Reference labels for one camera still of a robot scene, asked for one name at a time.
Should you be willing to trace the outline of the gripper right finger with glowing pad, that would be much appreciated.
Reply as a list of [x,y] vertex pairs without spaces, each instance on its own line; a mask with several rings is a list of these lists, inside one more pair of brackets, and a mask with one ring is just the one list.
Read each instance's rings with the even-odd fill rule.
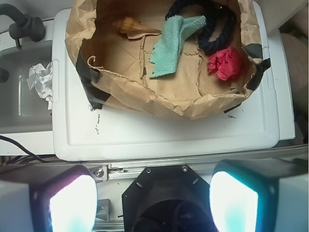
[[224,159],[210,183],[213,221],[221,232],[307,232],[306,159]]

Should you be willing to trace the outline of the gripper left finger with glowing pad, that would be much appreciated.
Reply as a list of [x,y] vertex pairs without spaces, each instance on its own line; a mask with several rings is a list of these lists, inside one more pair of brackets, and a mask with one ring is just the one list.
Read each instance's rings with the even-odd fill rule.
[[96,182],[83,165],[0,168],[2,232],[90,232],[97,201]]

